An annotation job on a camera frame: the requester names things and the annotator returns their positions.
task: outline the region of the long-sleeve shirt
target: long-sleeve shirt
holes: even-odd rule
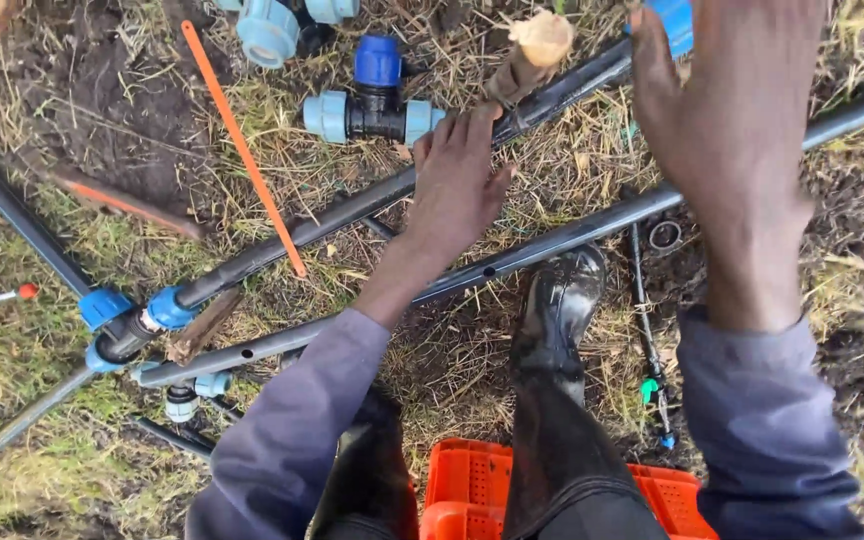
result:
[[[776,334],[727,332],[704,310],[678,314],[683,407],[704,455],[702,516],[731,538],[864,538],[858,493],[813,372],[802,320]],[[186,538],[302,538],[335,457],[378,373],[390,333],[347,309],[299,362],[265,385],[212,453],[212,482],[193,500]]]

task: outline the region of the orange crate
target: orange crate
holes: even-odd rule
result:
[[[671,540],[715,540],[699,515],[702,483],[692,474],[629,465],[639,491]],[[512,477],[512,449],[446,439],[432,448],[420,540],[499,540]]]

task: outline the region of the dry grass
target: dry grass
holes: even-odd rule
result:
[[[626,13],[623,6],[605,0],[585,0],[581,5],[582,15],[574,17],[580,39],[570,63],[617,36]],[[408,58],[430,69],[408,81],[409,97],[453,109],[474,102],[482,81],[502,58],[503,50],[492,44],[494,26],[502,22],[499,13],[523,17],[531,6],[497,7],[483,1],[470,7],[459,28],[434,39],[427,22],[435,9],[430,0],[407,7],[398,0],[366,1],[360,16],[339,29],[335,46],[276,72],[248,65],[238,51],[234,24],[219,15],[205,41],[215,44],[216,55],[221,50],[228,56],[229,75],[223,81],[227,97],[286,214],[311,215],[330,202],[336,190],[360,189],[407,164],[387,141],[329,145],[295,127],[296,111],[306,94],[350,84],[352,51],[362,34],[399,36]],[[73,121],[82,126],[83,131],[63,135],[59,146],[67,146],[66,138],[81,137],[83,132],[135,131],[127,122],[110,119],[104,111],[61,92],[55,80],[70,79],[71,74],[50,72],[48,65],[20,64],[26,58],[24,50],[41,51],[48,58],[90,46],[55,30],[65,22],[56,14],[71,13],[73,6],[58,3],[53,8],[25,6],[0,41],[0,155],[27,142],[55,146],[42,135],[42,126],[50,123],[57,130]],[[817,66],[814,113],[834,109],[864,91],[864,0],[840,2],[830,21]],[[221,232],[204,245],[193,245],[130,219],[96,217],[66,195],[40,187],[16,171],[10,179],[98,282],[146,298],[158,287],[205,272],[273,231],[208,92],[183,57],[181,35],[170,27],[162,4],[124,1],[113,35],[126,42],[134,58],[120,77],[124,99],[138,100],[157,85],[181,89],[194,98],[189,113],[194,125],[181,126],[185,131],[180,140],[143,134],[131,142],[139,157],[155,151],[181,156],[175,182],[184,188],[188,206],[199,215],[213,216]],[[26,71],[31,75],[18,80],[17,74]],[[30,107],[23,101],[30,89],[50,97]],[[598,92],[557,122],[501,149],[496,160],[517,163],[519,175],[496,225],[463,261],[601,209],[617,198],[622,184],[654,183],[659,172],[646,158],[645,142],[641,137],[627,141],[630,100],[627,85]],[[90,158],[73,157],[85,162]],[[864,130],[810,152],[804,170],[808,188],[820,202],[801,255],[803,290],[809,320],[822,341],[843,328],[864,331]],[[406,204],[393,205],[383,218],[401,223]],[[688,438],[671,456],[652,450],[649,410],[638,398],[642,361],[621,244],[618,238],[604,244],[614,271],[581,350],[589,360],[589,396],[599,398],[589,401],[589,409],[620,441],[628,460],[671,463],[701,472],[701,460]],[[366,229],[348,227],[303,250],[309,279],[295,280],[287,261],[250,278],[246,300],[217,345],[341,309],[354,298],[381,251],[382,242]],[[405,404],[406,459],[419,485],[425,478],[428,451],[442,437],[508,438],[513,400],[503,366],[521,279],[516,275],[497,280],[461,299],[410,314],[390,347],[382,378]],[[41,283],[43,293],[35,302],[0,307],[0,423],[67,373],[89,339],[75,315],[75,299],[0,218],[0,290],[23,281]],[[656,296],[657,305],[678,300]],[[662,321],[657,340],[671,376],[677,377],[673,351],[678,332],[673,321]],[[249,366],[243,375],[262,380],[277,369],[278,362],[272,359]],[[257,392],[257,384],[240,380],[230,398],[247,403]],[[856,410],[845,408],[848,414]],[[126,376],[105,376],[1,455],[0,534],[181,535],[186,505],[208,481],[208,471],[194,457],[125,426],[125,415],[133,411],[160,418],[159,396],[139,392]],[[205,415],[202,423],[209,426],[208,435],[217,436],[227,425],[214,411],[199,414]],[[857,471],[864,478],[864,417],[856,422],[848,428]]]

